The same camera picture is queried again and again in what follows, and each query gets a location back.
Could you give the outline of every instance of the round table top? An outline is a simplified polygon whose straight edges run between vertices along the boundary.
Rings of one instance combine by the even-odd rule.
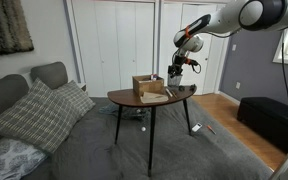
[[[178,88],[167,87],[169,90],[173,91],[177,97],[175,96],[170,97],[164,90],[163,93],[168,96],[168,100],[165,102],[157,102],[157,103],[147,103],[147,104],[142,103],[140,96],[133,89],[110,91],[107,93],[107,96],[112,102],[122,106],[128,106],[128,107],[163,106],[187,99],[191,97],[196,91],[196,87],[193,91],[190,90],[190,86],[184,86],[184,87],[185,87],[184,91],[179,91]]]

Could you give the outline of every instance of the wooden side table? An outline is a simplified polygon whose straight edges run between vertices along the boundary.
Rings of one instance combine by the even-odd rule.
[[[140,97],[136,94],[136,92],[133,89],[110,91],[107,93],[108,98],[112,102],[119,105],[118,120],[117,120],[116,134],[115,134],[115,144],[117,143],[118,131],[120,127],[123,106],[135,107],[135,108],[145,108],[145,107],[151,108],[150,153],[149,153],[149,164],[148,164],[148,176],[149,177],[151,176],[151,169],[152,169],[156,107],[183,101],[188,131],[189,131],[189,134],[191,135],[191,126],[190,126],[190,120],[189,120],[189,115],[188,115],[188,110],[187,110],[186,99],[191,97],[195,93],[196,87],[194,90],[190,90],[190,86],[184,86],[184,87],[185,87],[184,91],[179,91],[178,89],[173,90],[177,97],[169,96],[168,101],[159,102],[159,103],[149,103],[149,104],[142,103]]]

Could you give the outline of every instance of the black ottoman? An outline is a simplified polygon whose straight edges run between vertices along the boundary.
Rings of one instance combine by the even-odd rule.
[[[266,97],[242,98],[237,119],[288,152],[288,106]]]

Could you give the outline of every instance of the table leg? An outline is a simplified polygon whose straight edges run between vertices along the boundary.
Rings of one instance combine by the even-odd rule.
[[[184,104],[184,109],[185,109],[185,114],[186,114],[186,120],[187,120],[187,126],[188,126],[188,132],[191,135],[191,125],[190,125],[190,117],[188,116],[188,110],[187,110],[187,102],[186,99],[183,100],[183,104]]]
[[[118,138],[118,130],[120,129],[122,110],[123,110],[123,106],[120,105],[119,108],[118,108],[118,119],[117,119],[116,134],[115,134],[115,144],[116,144],[117,138]]]
[[[151,109],[152,109],[152,111],[151,111],[150,156],[149,156],[150,159],[148,162],[148,176],[149,177],[151,177],[151,169],[152,169],[156,107],[152,107]]]

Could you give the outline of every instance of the cardboard box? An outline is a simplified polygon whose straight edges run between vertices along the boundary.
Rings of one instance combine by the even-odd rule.
[[[143,96],[144,92],[160,93],[164,91],[164,79],[157,77],[155,81],[151,81],[151,75],[133,76],[133,90]]]

